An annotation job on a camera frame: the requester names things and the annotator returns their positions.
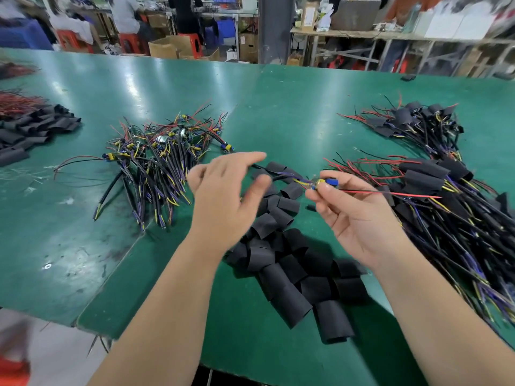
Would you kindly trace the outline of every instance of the green table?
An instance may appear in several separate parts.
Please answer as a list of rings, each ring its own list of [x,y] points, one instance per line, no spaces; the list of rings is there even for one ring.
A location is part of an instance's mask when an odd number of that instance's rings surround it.
[[[109,124],[164,121],[205,101],[209,115],[229,111],[223,137],[238,151],[263,150],[268,159],[312,175],[338,151],[348,158],[403,154],[399,145],[337,115],[392,101],[460,102],[466,128],[460,148],[468,166],[499,190],[510,190],[513,164],[509,125],[515,85],[500,80],[398,75],[285,66],[166,61],[53,52],[10,51],[35,63],[34,76],[3,81],[61,103],[83,118],[83,127],[31,151],[24,168],[51,175],[52,166],[78,154],[100,155],[116,136]],[[218,154],[208,153],[207,160]],[[86,162],[68,166],[57,181],[32,183],[26,175],[0,183],[0,306],[105,336],[119,337],[145,300],[177,244],[192,209],[181,206],[173,228],[138,232],[124,197],[112,198],[97,222],[91,215],[116,168]],[[295,227],[312,245],[344,251],[317,214],[301,209]],[[312,313],[290,330],[264,298],[255,279],[218,268],[203,346],[210,368],[293,386],[308,384],[424,384],[377,280],[364,282],[373,303],[347,309],[357,337],[324,345]],[[512,343],[515,333],[504,329]]]

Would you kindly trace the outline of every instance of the person in white shirt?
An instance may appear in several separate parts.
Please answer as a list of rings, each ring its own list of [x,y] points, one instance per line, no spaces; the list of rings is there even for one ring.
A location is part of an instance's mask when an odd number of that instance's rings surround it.
[[[101,50],[106,51],[106,45],[102,44],[94,25],[67,16],[66,8],[69,0],[43,0],[43,2],[50,17],[50,24],[55,30],[73,31],[80,40],[88,44],[96,43]]]
[[[138,34],[145,42],[155,40],[150,25],[134,17],[135,12],[143,12],[143,7],[136,0],[108,0],[108,2],[111,6],[114,25],[120,34]]]
[[[25,19],[25,15],[19,9],[20,5],[34,6],[35,4],[27,0],[0,0],[0,19]]]

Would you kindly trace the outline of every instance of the red plastic stool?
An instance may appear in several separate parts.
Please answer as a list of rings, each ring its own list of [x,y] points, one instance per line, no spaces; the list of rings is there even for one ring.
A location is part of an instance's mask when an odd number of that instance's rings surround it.
[[[64,51],[73,51],[71,49],[79,50],[83,52],[87,50],[89,53],[94,53],[93,46],[77,38],[77,35],[73,31],[69,30],[56,30],[59,43]]]
[[[147,54],[146,43],[139,39],[138,34],[119,34],[120,45],[124,54]]]
[[[392,72],[395,72],[397,70],[397,66],[399,65],[400,60],[396,60],[395,64],[393,66]],[[401,70],[399,70],[399,73],[405,73],[408,69],[408,60],[403,60],[401,64]]]
[[[193,58],[198,59],[202,57],[202,46],[200,45],[200,38],[197,34],[179,34],[179,36],[189,36],[190,44],[192,46]]]

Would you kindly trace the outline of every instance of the jeans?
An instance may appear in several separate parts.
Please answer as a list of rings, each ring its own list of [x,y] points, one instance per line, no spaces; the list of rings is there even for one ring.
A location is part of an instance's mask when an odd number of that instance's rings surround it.
[[[409,42],[407,40],[392,40],[380,71],[391,72],[395,62],[401,59],[402,53],[408,45]]]
[[[144,40],[145,42],[151,42],[153,40],[156,40],[156,36],[154,34],[154,30],[152,30],[152,27],[149,23],[146,23],[144,21],[139,21],[139,31],[138,36],[141,40]]]

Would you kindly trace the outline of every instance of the gray floor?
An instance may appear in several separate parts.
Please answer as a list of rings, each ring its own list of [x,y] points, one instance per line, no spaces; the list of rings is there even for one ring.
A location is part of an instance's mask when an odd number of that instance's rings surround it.
[[[26,326],[26,333],[17,333]],[[15,348],[4,356],[11,360],[28,357],[31,377],[28,386],[85,386],[106,353],[94,335],[57,324],[47,324],[17,313],[0,310],[0,347],[18,334]]]

